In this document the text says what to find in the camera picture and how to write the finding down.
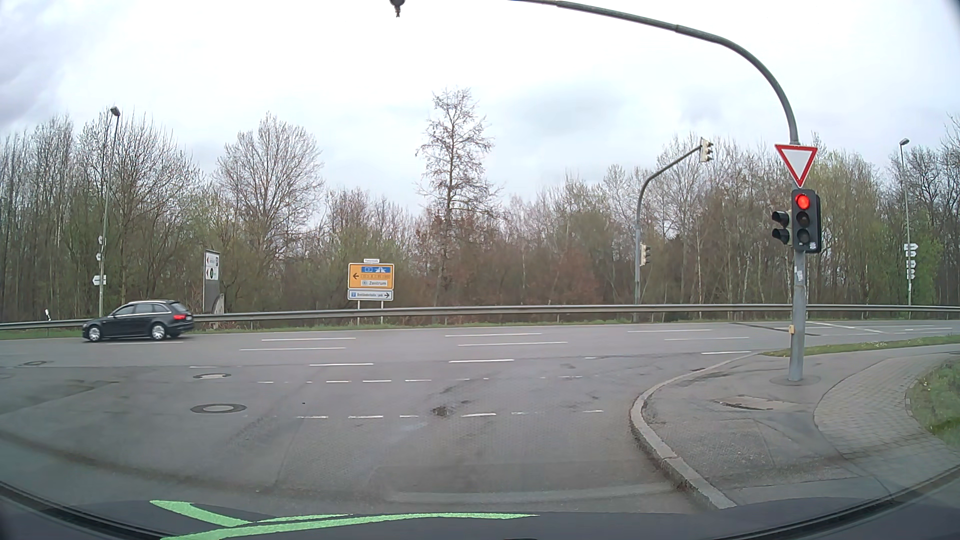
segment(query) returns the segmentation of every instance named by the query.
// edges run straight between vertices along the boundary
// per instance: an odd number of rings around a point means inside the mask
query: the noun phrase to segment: asphalt road
[[[637,448],[633,400],[679,374],[786,348],[785,327],[0,341],[0,480],[62,503],[164,499],[275,515],[691,512]],[[960,321],[807,332],[807,345],[893,340],[958,333]]]

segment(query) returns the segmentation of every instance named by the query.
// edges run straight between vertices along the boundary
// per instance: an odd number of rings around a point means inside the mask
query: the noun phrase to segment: paved sidewalk
[[[746,356],[644,392],[631,423],[664,471],[711,506],[882,497],[960,466],[960,452],[905,402],[917,378],[957,353],[944,345],[809,356],[794,385],[783,381],[787,358]]]

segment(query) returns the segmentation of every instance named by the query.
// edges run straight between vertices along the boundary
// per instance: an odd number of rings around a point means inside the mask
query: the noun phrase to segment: windshield
[[[960,512],[960,8],[602,3],[0,0],[0,498]]]

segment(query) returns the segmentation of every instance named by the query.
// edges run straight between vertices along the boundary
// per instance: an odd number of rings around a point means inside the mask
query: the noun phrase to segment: cloudy sky
[[[780,80],[801,140],[884,165],[960,113],[955,0],[595,0],[727,37]],[[313,133],[331,185],[414,208],[431,92],[473,89],[489,177],[531,196],[571,170],[650,166],[674,133],[788,142],[772,89],[734,52],[508,0],[0,0],[0,133],[116,104],[210,172],[269,110]]]

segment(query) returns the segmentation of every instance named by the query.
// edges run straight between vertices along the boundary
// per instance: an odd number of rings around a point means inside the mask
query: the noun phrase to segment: yield sign
[[[806,173],[810,172],[813,157],[817,155],[817,147],[797,144],[775,144],[774,147],[786,163],[786,168],[790,169],[797,187],[803,187]]]

